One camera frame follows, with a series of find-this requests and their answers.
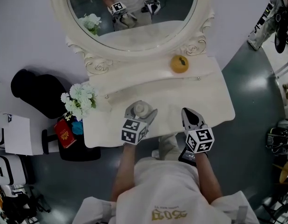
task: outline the mirror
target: mirror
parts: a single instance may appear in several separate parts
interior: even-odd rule
[[[197,0],[67,0],[79,26],[99,43],[124,51],[153,49],[176,36]]]

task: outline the gray floor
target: gray floor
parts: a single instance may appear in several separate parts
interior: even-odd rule
[[[77,18],[94,13],[101,18],[98,35],[113,32],[112,16],[102,0],[70,0]],[[152,23],[183,21],[189,13],[193,0],[160,0],[161,10],[153,16]]]
[[[263,51],[246,43],[223,70],[236,112],[232,121],[213,128],[215,144],[209,159],[225,195],[242,190],[256,209],[273,191],[273,155],[265,148],[266,132],[284,118],[280,91]],[[178,135],[182,143],[183,134]],[[150,156],[157,139],[137,147],[137,159]],[[41,223],[70,223],[82,200],[108,200],[122,148],[103,148],[97,161],[68,162],[59,154],[33,156],[36,188],[52,212]]]

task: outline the vanity table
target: vanity table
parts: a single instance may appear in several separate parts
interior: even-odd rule
[[[97,108],[83,119],[87,147],[123,145],[125,110],[138,100],[158,109],[145,138],[182,132],[184,107],[200,113],[209,127],[234,119],[222,72],[206,53],[205,31],[214,18],[211,0],[193,0],[183,21],[172,19],[100,37],[78,22],[67,1],[51,4],[68,36],[66,44],[82,57],[97,95]],[[174,55],[188,59],[186,72],[177,74],[170,68]]]

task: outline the red passport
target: red passport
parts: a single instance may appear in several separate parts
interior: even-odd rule
[[[76,141],[71,129],[64,119],[61,119],[59,122],[57,122],[57,124],[54,126],[54,129],[64,148],[68,148]]]

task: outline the blue object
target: blue object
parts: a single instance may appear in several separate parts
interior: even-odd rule
[[[82,121],[74,121],[72,122],[72,132],[76,135],[84,134],[84,128]]]

